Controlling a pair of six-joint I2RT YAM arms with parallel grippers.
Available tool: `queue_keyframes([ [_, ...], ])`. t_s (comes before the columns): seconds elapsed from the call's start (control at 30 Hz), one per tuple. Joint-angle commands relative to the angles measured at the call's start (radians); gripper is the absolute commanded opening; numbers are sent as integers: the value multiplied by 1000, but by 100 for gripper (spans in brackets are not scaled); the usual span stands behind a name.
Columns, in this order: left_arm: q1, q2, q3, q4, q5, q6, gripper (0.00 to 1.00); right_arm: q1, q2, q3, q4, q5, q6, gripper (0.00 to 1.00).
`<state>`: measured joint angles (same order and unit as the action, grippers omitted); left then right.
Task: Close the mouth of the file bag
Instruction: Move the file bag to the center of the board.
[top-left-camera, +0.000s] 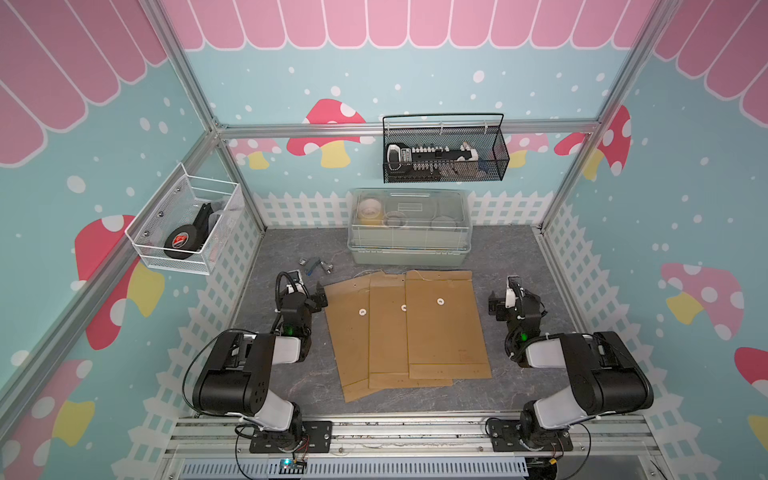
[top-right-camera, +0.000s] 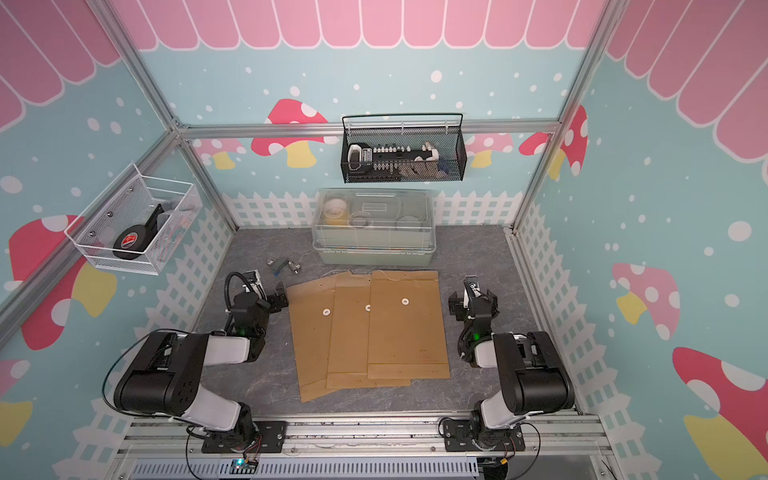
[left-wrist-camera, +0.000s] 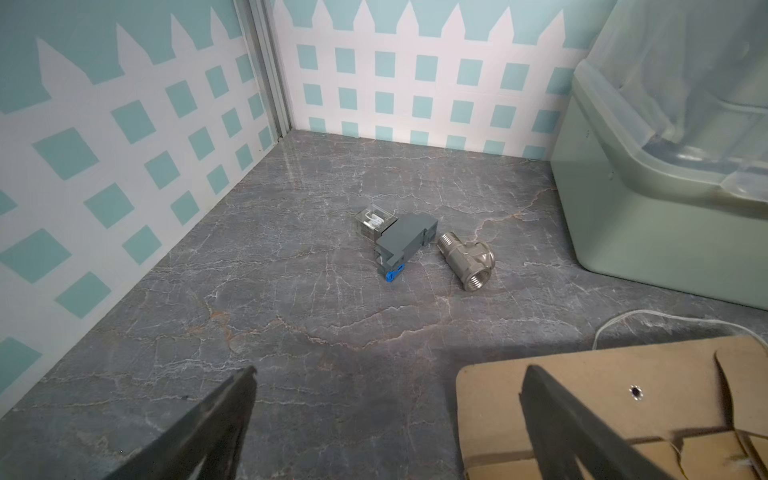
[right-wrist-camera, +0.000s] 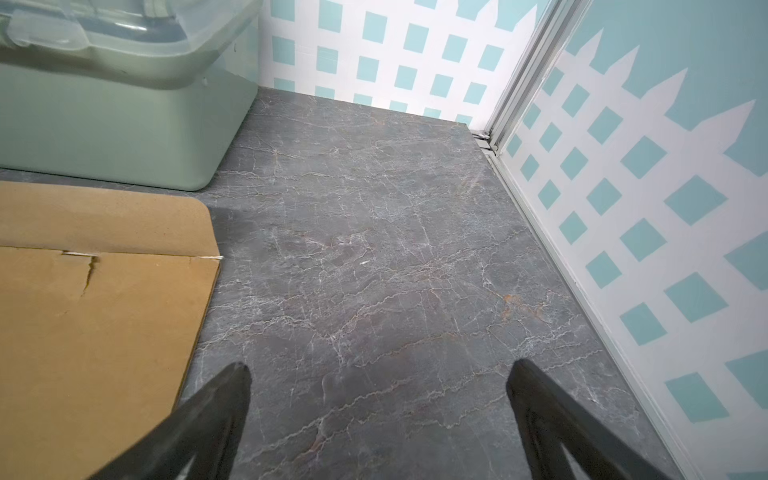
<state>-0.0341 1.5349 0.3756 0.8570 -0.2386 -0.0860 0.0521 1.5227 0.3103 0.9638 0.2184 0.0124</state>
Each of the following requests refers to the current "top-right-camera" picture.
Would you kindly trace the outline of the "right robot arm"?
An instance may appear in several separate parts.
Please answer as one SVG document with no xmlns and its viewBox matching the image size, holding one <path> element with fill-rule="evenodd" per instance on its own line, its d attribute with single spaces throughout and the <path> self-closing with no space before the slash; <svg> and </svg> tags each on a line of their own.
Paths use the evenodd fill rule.
<svg viewBox="0 0 768 480">
<path fill-rule="evenodd" d="M 463 293 L 452 293 L 448 306 L 463 324 L 457 340 L 460 359 L 474 368 L 496 371 L 499 391 L 479 401 L 467 420 L 444 417 L 438 421 L 445 449 L 523 451 L 523 422 L 575 406 L 575 389 L 550 335 L 494 332 L 498 297 L 481 290 L 475 276 L 463 279 Z"/>
</svg>

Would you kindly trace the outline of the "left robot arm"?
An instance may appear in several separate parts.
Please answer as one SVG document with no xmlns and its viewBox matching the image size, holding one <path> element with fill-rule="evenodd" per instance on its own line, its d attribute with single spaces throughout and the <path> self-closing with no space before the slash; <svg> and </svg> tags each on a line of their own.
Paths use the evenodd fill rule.
<svg viewBox="0 0 768 480">
<path fill-rule="evenodd" d="M 114 389 L 109 407 L 135 417 L 169 417 L 186 424 L 205 454 L 237 453 L 243 462 L 281 452 L 283 421 L 256 422 L 250 407 L 202 386 L 205 368 L 254 363 L 266 346 L 272 314 L 287 308 L 285 287 L 267 293 L 257 271 L 231 272 L 243 289 L 224 293 L 227 319 L 210 333 L 156 329 L 135 344 L 137 354 Z"/>
</svg>

